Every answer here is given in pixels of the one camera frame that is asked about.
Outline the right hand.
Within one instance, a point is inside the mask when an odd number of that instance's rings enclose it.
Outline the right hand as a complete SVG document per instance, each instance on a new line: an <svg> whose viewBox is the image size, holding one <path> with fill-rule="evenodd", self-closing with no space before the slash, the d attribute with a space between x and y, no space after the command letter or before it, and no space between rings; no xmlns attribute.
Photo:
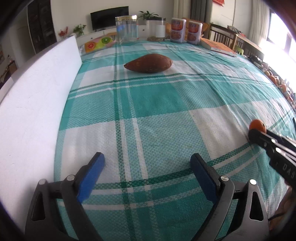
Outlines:
<svg viewBox="0 0 296 241"><path fill-rule="evenodd" d="M276 210L274 216L269 218L269 230L270 231L278 226L280 221L283 219L283 216L292 207L294 202L295 202L295 191L292 189L292 187L289 187L285 196L283 197L282 201L280 202L280 205L279 205L278 209Z"/></svg>

